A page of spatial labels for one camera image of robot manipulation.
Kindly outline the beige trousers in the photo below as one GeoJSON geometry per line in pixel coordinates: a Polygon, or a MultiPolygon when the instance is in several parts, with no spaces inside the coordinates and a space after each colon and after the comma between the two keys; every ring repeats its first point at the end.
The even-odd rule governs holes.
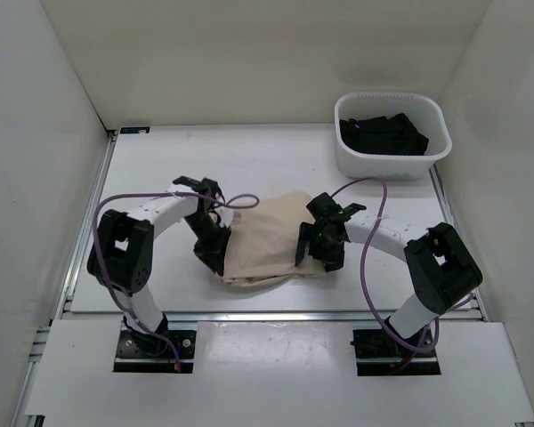
{"type": "Polygon", "coordinates": [[[294,278],[321,278],[322,264],[307,255],[295,266],[302,223],[312,223],[312,196],[294,191],[261,200],[240,212],[231,225],[221,281],[228,286],[271,286],[294,278]]]}

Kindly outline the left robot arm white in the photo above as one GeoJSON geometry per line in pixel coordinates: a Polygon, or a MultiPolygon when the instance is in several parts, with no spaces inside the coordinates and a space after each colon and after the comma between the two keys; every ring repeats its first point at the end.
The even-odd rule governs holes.
{"type": "Polygon", "coordinates": [[[133,343],[151,357],[177,356],[168,320],[149,289],[154,243],[178,222],[186,222],[197,240],[193,253],[213,273],[224,273],[231,236],[232,210],[216,181],[181,176],[165,193],[128,211],[109,209],[93,234],[87,271],[109,290],[124,314],[133,343]]]}

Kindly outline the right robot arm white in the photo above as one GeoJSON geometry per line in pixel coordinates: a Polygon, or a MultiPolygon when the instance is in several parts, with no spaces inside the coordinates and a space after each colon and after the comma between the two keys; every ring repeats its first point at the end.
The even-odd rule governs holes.
{"type": "Polygon", "coordinates": [[[392,355],[432,351],[432,345],[415,345],[414,335],[455,308],[483,281],[465,243],[446,222],[421,229],[372,213],[364,205],[342,207],[328,193],[315,197],[306,209],[313,221],[299,227],[296,265],[310,256],[326,272],[340,270],[347,244],[374,248],[406,264],[414,293],[389,318],[376,318],[383,330],[383,347],[392,355]]]}

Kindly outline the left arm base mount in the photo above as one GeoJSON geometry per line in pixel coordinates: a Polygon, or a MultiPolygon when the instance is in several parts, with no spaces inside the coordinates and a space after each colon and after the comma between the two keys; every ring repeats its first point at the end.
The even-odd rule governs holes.
{"type": "Polygon", "coordinates": [[[168,337],[176,348],[177,359],[170,347],[158,340],[155,350],[146,351],[147,345],[139,346],[134,333],[121,326],[117,341],[113,371],[135,374],[191,374],[194,368],[197,331],[175,329],[168,337]]]}

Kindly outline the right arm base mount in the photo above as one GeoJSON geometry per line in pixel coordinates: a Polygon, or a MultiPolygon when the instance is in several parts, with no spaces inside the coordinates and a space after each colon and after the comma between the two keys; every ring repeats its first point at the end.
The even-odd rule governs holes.
{"type": "Polygon", "coordinates": [[[358,377],[436,376],[441,368],[436,352],[416,353],[401,347],[382,329],[354,329],[358,377]]]}

